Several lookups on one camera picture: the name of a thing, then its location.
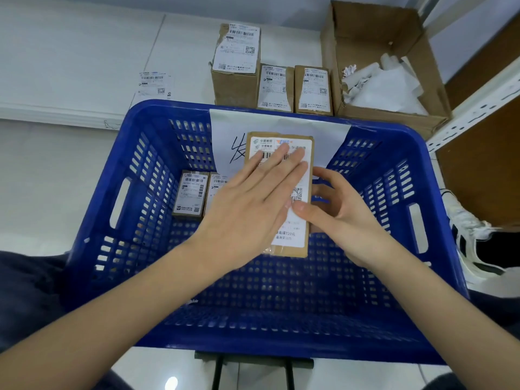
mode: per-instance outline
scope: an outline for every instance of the left hand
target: left hand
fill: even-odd
[[[287,218],[291,193],[307,170],[303,148],[285,161],[281,145],[263,164],[258,151],[221,187],[199,228],[185,244],[223,274],[242,267],[271,244]]]

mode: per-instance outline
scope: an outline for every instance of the cardboard box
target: cardboard box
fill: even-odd
[[[294,112],[294,68],[261,64],[258,109]]]
[[[207,185],[206,201],[204,203],[204,216],[206,216],[207,210],[210,209],[213,197],[217,194],[218,189],[228,183],[228,177],[219,175],[218,173],[210,173],[210,181]]]
[[[294,67],[294,106],[296,113],[332,116],[329,72],[321,67]]]
[[[183,170],[172,215],[176,218],[202,218],[209,173]]]
[[[309,168],[292,193],[294,200],[310,202],[313,184],[311,170],[314,163],[313,137],[276,132],[250,132],[245,147],[245,160],[249,160],[258,150],[263,150],[264,158],[262,162],[265,162],[270,158],[269,153],[274,152],[284,142],[287,142],[290,146],[289,153],[294,152],[298,147],[310,146],[310,152],[306,150],[303,158],[304,161],[309,163]],[[278,230],[278,234],[273,239],[273,244],[265,250],[265,253],[274,256],[307,257],[309,223],[296,216],[292,209],[289,209],[287,221]]]
[[[260,43],[259,27],[237,23],[220,25],[211,67],[215,105],[256,108]]]
[[[331,1],[321,32],[323,66],[331,71],[334,114],[341,117],[401,123],[428,139],[452,117],[443,81],[417,11],[394,6]],[[429,116],[361,108],[343,103],[343,69],[360,70],[388,53],[407,56],[424,94],[419,97]]]

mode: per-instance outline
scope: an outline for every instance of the forearm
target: forearm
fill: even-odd
[[[179,246],[1,354],[0,388],[92,388],[150,329],[223,275],[190,256]]]
[[[520,342],[431,269],[393,246],[374,273],[468,389],[518,389]]]

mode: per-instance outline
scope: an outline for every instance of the hand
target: hand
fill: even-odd
[[[385,260],[390,246],[400,246],[340,173],[314,167],[313,174],[329,181],[333,187],[313,184],[313,196],[322,197],[328,203],[293,203],[294,213],[314,225],[311,232],[325,232],[354,263],[369,269]]]
[[[240,268],[270,246],[287,218],[291,193],[307,170],[297,149],[285,161],[281,145],[263,164],[258,151],[213,199],[197,231],[186,241],[225,273]]]

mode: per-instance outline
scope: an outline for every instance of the black metal stand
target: black metal stand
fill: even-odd
[[[222,375],[222,365],[228,362],[243,362],[271,367],[284,367],[285,378],[287,380],[287,390],[294,390],[293,367],[306,369],[314,368],[314,361],[307,358],[229,355],[205,352],[195,352],[195,358],[202,361],[215,361],[215,374],[213,375],[213,385],[211,386],[212,390],[218,390],[218,387],[220,386],[220,377]]]

